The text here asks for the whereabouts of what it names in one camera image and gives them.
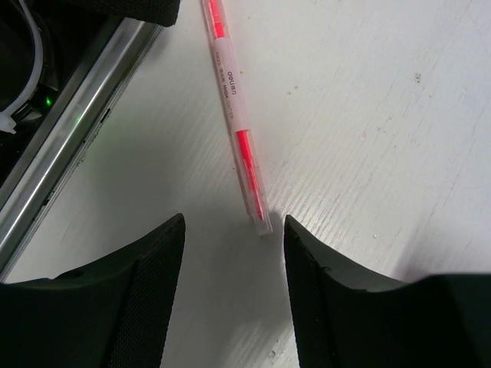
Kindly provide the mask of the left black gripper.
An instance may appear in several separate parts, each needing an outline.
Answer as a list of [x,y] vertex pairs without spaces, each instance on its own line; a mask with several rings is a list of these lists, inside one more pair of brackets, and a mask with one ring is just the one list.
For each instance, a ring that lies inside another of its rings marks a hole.
[[103,1],[103,8],[111,15],[120,15],[163,27],[171,27],[176,24],[180,0]]

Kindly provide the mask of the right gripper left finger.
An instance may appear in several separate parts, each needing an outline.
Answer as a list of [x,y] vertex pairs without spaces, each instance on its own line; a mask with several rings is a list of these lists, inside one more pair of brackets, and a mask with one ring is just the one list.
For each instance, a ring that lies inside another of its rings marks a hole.
[[137,241],[56,278],[1,286],[3,367],[158,367],[186,224],[175,215]]

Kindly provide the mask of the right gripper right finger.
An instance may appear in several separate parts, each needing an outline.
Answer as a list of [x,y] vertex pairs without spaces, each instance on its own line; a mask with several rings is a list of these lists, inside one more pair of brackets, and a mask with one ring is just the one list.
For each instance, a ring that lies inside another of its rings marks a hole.
[[490,276],[413,283],[372,271],[285,219],[285,269],[302,367],[488,367]]

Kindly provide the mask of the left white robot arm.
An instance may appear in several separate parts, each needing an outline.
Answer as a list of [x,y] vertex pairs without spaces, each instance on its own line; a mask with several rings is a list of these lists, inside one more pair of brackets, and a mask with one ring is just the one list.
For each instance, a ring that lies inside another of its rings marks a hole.
[[[69,1],[105,15],[133,18],[163,27],[176,23],[179,1]],[[44,48],[41,31],[26,1],[1,2],[1,131],[15,134],[15,113],[41,79]]]

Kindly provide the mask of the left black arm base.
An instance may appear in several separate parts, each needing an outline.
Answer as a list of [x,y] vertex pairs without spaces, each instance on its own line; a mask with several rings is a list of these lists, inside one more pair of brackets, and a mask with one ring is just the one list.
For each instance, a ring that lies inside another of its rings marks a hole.
[[15,134],[1,134],[1,180],[5,181],[41,128],[68,103],[91,62],[110,39],[120,19],[63,4],[36,5],[33,15],[43,41],[41,79],[14,119]]

